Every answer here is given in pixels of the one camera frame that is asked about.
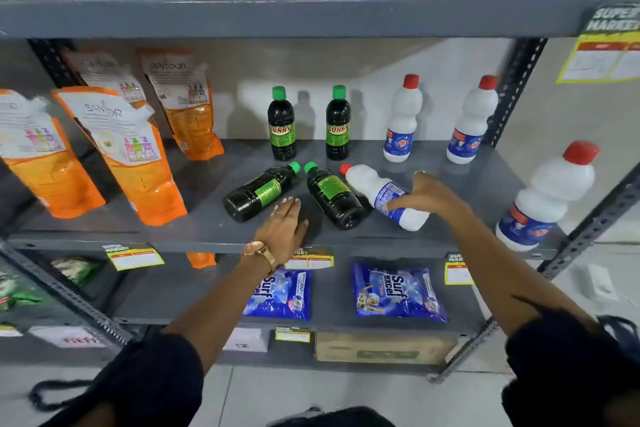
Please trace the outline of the white bottle red cap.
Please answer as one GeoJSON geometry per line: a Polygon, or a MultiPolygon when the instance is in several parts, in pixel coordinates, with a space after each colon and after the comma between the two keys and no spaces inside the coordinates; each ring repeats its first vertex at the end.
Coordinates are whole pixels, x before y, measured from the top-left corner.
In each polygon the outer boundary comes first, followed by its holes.
{"type": "Polygon", "coordinates": [[[404,207],[388,210],[389,201],[402,197],[408,192],[392,179],[380,177],[372,167],[365,164],[344,163],[340,165],[339,171],[356,194],[364,196],[373,208],[397,223],[402,229],[416,232],[428,220],[429,212],[404,207]]]}
{"type": "Polygon", "coordinates": [[[391,115],[383,145],[383,155],[389,162],[401,163],[409,157],[422,102],[419,76],[406,75],[403,86],[396,91],[392,100],[391,115]]]}
{"type": "Polygon", "coordinates": [[[595,143],[575,140],[562,156],[541,164],[497,223],[497,238],[514,252],[536,248],[565,216],[569,205],[593,187],[593,161],[599,153],[595,143]]]}
{"type": "Polygon", "coordinates": [[[464,165],[475,159],[488,130],[488,119],[499,103],[497,84],[497,76],[483,75],[478,86],[466,95],[446,150],[450,162],[464,165]]]}

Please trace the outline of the person's right hand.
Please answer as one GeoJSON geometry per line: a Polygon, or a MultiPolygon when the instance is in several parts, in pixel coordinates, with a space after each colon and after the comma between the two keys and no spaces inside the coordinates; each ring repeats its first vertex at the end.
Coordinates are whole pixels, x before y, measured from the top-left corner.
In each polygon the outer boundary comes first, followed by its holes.
{"type": "Polygon", "coordinates": [[[435,213],[450,227],[460,227],[477,219],[465,201],[426,171],[414,172],[413,189],[409,194],[419,196],[419,211],[435,213]]]}

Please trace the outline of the yellow shelf price tag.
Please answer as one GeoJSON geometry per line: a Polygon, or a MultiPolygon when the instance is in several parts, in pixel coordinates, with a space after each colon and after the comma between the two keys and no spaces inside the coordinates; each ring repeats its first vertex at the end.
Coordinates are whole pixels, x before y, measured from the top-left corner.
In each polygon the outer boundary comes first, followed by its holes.
{"type": "Polygon", "coordinates": [[[130,271],[164,264],[157,250],[147,243],[102,245],[102,249],[117,271],[130,271]]]}
{"type": "Polygon", "coordinates": [[[444,284],[446,286],[474,286],[462,254],[448,253],[445,257],[444,284]]]}
{"type": "Polygon", "coordinates": [[[310,343],[313,332],[308,328],[275,326],[275,340],[281,342],[310,343]]]}
{"type": "Polygon", "coordinates": [[[334,253],[331,248],[306,246],[298,249],[293,257],[284,263],[289,270],[319,270],[334,266],[334,253]]]}

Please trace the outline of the green packet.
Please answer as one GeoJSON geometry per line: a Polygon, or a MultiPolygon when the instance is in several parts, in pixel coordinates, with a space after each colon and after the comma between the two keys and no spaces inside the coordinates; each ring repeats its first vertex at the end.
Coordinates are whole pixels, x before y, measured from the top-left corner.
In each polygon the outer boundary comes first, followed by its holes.
{"type": "Polygon", "coordinates": [[[51,266],[73,284],[82,287],[100,271],[103,263],[85,257],[66,257],[51,261],[51,266]]]}
{"type": "Polygon", "coordinates": [[[35,289],[23,284],[17,275],[0,270],[0,312],[42,302],[42,296],[35,289]]]}

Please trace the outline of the small white box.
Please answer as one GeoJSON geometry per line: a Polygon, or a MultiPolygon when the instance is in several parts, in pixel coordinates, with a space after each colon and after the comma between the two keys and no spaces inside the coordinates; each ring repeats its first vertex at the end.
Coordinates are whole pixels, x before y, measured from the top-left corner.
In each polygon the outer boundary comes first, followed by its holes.
{"type": "Polygon", "coordinates": [[[224,351],[267,353],[270,331],[263,328],[235,327],[230,334],[224,351]]]}

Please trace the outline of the person's left forearm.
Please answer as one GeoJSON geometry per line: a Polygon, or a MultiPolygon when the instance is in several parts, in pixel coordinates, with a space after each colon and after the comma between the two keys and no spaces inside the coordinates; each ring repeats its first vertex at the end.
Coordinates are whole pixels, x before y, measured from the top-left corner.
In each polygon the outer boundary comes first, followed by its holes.
{"type": "Polygon", "coordinates": [[[166,326],[163,333],[186,339],[196,350],[207,374],[239,322],[254,289],[270,272],[271,264],[262,255],[243,255],[213,289],[166,326]]]}

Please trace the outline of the gold wristwatch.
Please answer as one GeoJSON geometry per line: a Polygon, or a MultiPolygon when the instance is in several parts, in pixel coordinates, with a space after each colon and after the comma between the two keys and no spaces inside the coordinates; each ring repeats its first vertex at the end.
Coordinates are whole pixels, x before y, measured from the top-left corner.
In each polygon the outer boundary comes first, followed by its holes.
{"type": "Polygon", "coordinates": [[[275,272],[278,267],[278,262],[273,255],[273,253],[269,250],[268,246],[262,241],[252,241],[244,246],[243,251],[241,253],[242,257],[252,257],[256,259],[264,259],[269,264],[269,273],[266,275],[270,277],[275,272]]]}

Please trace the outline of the black left sleeve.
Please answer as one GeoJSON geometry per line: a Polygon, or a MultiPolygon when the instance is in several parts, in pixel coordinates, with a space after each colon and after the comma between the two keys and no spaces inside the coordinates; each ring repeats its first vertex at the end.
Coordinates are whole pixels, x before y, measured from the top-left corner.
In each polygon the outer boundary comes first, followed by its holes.
{"type": "Polygon", "coordinates": [[[202,404],[204,378],[197,351],[184,337],[132,342],[39,427],[71,427],[101,404],[113,408],[116,427],[188,427],[202,404]]]}

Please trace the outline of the person's right forearm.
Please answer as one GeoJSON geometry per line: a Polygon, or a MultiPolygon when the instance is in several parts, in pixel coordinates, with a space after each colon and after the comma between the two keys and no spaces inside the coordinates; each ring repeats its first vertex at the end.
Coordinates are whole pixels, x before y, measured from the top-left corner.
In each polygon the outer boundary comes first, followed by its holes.
{"type": "Polygon", "coordinates": [[[438,211],[448,224],[460,253],[493,318],[508,337],[542,318],[561,312],[591,333],[597,321],[570,296],[516,256],[473,213],[466,203],[438,211]]]}

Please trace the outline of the white wall socket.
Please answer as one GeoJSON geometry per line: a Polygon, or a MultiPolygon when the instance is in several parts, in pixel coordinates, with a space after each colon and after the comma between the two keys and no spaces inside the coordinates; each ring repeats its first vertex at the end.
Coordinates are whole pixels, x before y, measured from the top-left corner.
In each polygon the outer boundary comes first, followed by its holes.
{"type": "Polygon", "coordinates": [[[580,267],[579,278],[581,290],[590,300],[598,303],[618,301],[609,269],[597,264],[587,264],[580,267]]]}

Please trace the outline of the dark bottle green cap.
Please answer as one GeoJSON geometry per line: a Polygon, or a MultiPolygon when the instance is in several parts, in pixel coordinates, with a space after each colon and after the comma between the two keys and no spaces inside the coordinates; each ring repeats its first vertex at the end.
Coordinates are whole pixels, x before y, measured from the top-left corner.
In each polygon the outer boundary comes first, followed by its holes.
{"type": "Polygon", "coordinates": [[[349,155],[349,125],[351,105],[346,99],[346,87],[334,85],[332,99],[326,107],[326,156],[343,161],[349,155]]]}
{"type": "Polygon", "coordinates": [[[268,106],[269,142],[274,159],[289,162],[296,157],[294,108],[287,100],[284,86],[272,88],[272,102],[268,106]]]}
{"type": "Polygon", "coordinates": [[[239,223],[249,221],[288,192],[300,170],[301,166],[297,162],[270,167],[258,177],[229,192],[223,198],[223,207],[233,220],[239,223]]]}
{"type": "Polygon", "coordinates": [[[365,217],[365,208],[355,193],[334,172],[315,162],[304,166],[307,188],[324,215],[340,230],[357,227],[365,217]]]}

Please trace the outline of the blue detergent packet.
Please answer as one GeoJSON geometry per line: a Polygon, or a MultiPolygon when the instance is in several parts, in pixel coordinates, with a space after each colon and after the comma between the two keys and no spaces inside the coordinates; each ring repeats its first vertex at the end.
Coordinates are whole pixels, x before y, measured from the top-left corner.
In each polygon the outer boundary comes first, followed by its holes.
{"type": "Polygon", "coordinates": [[[313,278],[310,270],[277,268],[255,287],[243,316],[309,321],[313,278]]]}
{"type": "Polygon", "coordinates": [[[414,318],[448,322],[426,266],[412,269],[381,269],[351,264],[356,315],[361,318],[414,318]]]}

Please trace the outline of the grey metal shelving rack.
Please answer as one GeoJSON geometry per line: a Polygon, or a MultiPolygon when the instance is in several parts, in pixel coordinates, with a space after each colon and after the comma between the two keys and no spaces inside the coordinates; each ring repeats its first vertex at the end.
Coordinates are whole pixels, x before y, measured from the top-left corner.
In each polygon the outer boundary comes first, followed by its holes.
{"type": "MultiPolygon", "coordinates": [[[[52,82],[61,85],[72,77],[60,49],[69,49],[74,39],[514,39],[499,81],[497,112],[489,119],[491,148],[480,155],[488,170],[476,172],[497,188],[484,194],[486,202],[463,193],[479,206],[481,218],[496,218],[506,192],[520,181],[495,145],[549,38],[577,36],[598,9],[633,3],[640,0],[0,0],[0,42],[25,38],[52,82]]],[[[124,344],[129,336],[116,319],[80,300],[24,252],[98,252],[103,245],[147,243],[163,253],[239,253],[255,226],[228,216],[223,191],[266,160],[268,148],[256,140],[228,144],[220,163],[181,165],[186,170],[181,182],[203,198],[187,216],[160,227],[134,225],[124,198],[116,197],[105,212],[64,225],[45,218],[32,202],[18,208],[3,241],[3,260],[56,300],[79,301],[69,305],[73,313],[96,324],[116,345],[124,344]]]]}

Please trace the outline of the person's left hand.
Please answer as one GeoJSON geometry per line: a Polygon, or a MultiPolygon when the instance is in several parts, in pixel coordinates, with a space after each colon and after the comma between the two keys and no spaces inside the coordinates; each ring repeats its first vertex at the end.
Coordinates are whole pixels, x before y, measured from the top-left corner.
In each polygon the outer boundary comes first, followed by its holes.
{"type": "Polygon", "coordinates": [[[300,198],[286,197],[275,206],[255,234],[254,240],[268,246],[279,266],[284,265],[297,251],[294,249],[294,232],[300,222],[300,210],[300,198]]]}

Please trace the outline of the black sleeve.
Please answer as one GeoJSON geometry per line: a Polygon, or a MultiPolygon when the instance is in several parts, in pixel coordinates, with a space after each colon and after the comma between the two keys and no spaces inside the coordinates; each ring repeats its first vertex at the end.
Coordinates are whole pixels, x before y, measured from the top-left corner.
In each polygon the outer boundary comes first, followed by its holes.
{"type": "Polygon", "coordinates": [[[116,427],[188,427],[202,404],[204,378],[197,351],[184,337],[132,342],[39,427],[71,427],[101,404],[113,408],[116,427]]]}
{"type": "Polygon", "coordinates": [[[506,343],[515,379],[502,406],[513,427],[617,427],[607,410],[638,396],[640,331],[620,316],[599,316],[594,334],[561,312],[543,312],[506,343]]]}

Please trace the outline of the brown cardboard box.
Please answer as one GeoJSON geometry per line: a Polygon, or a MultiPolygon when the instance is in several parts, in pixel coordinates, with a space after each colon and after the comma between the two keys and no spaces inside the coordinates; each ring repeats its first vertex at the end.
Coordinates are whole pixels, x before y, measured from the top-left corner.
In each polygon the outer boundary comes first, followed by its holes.
{"type": "Polygon", "coordinates": [[[429,335],[375,335],[317,332],[315,358],[355,364],[441,366],[458,340],[429,335]]]}

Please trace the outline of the large yellow shelf sign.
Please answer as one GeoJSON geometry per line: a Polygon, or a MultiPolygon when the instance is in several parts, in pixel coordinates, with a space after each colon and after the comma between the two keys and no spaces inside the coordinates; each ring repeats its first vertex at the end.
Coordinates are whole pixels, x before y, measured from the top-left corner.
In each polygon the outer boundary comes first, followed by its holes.
{"type": "Polygon", "coordinates": [[[558,84],[640,80],[640,3],[597,8],[556,79],[558,84]]]}

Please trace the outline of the black right sleeve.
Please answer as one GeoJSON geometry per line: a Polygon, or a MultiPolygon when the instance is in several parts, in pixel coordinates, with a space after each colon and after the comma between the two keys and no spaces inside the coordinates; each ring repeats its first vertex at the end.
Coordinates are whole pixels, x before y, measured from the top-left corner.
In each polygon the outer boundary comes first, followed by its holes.
{"type": "Polygon", "coordinates": [[[513,427],[617,427],[607,410],[638,396],[640,331],[620,316],[599,316],[594,334],[561,312],[543,312],[506,343],[515,379],[502,406],[513,427]]]}

